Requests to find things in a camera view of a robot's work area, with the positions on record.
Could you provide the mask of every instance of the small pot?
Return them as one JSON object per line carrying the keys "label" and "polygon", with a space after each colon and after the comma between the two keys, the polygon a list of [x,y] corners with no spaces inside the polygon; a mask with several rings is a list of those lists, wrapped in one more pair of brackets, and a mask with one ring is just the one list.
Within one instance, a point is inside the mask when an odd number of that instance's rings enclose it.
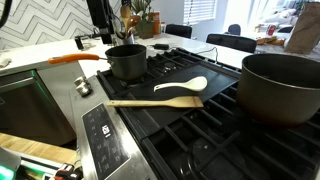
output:
{"label": "small pot", "polygon": [[265,124],[298,126],[320,108],[320,63],[296,56],[257,54],[242,61],[240,108]]}
{"label": "small pot", "polygon": [[142,45],[130,44],[110,48],[105,52],[106,58],[95,54],[68,54],[53,57],[48,60],[50,64],[60,62],[73,62],[78,60],[107,60],[111,65],[113,75],[122,81],[133,81],[144,75],[147,71],[147,48]]}

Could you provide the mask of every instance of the potted plant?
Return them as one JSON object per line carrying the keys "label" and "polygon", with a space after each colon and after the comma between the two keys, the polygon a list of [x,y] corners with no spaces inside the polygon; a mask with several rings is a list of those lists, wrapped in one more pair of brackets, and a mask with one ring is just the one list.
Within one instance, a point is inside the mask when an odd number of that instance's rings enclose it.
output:
{"label": "potted plant", "polygon": [[132,0],[132,10],[141,16],[141,21],[136,25],[136,30],[141,39],[153,37],[153,21],[149,19],[151,0]]}

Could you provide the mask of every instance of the gas stovetop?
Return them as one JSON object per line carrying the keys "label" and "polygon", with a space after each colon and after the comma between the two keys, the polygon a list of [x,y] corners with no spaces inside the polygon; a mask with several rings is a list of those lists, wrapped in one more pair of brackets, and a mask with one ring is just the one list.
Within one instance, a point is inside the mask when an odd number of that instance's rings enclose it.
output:
{"label": "gas stovetop", "polygon": [[[166,100],[199,96],[202,109],[117,108],[160,179],[315,179],[320,162],[320,112],[294,129],[260,124],[236,105],[240,72],[182,49],[148,57],[147,73],[121,82],[98,79],[110,99]],[[167,82],[205,76],[202,92]]]}

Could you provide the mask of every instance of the pot handle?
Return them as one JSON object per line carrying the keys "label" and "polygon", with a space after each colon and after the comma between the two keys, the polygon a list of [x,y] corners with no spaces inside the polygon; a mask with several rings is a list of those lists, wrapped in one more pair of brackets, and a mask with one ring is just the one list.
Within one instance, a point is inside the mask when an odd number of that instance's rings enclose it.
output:
{"label": "pot handle", "polygon": [[95,54],[68,54],[60,57],[52,57],[48,59],[49,64],[57,64],[61,62],[73,62],[78,60],[99,60],[99,56]]}

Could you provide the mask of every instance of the stove control panel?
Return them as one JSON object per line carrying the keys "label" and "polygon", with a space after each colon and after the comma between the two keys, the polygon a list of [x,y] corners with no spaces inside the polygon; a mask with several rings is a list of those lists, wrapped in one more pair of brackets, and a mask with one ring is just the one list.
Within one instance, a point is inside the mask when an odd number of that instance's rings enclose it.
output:
{"label": "stove control panel", "polygon": [[99,179],[105,179],[129,160],[121,138],[103,104],[82,116]]}

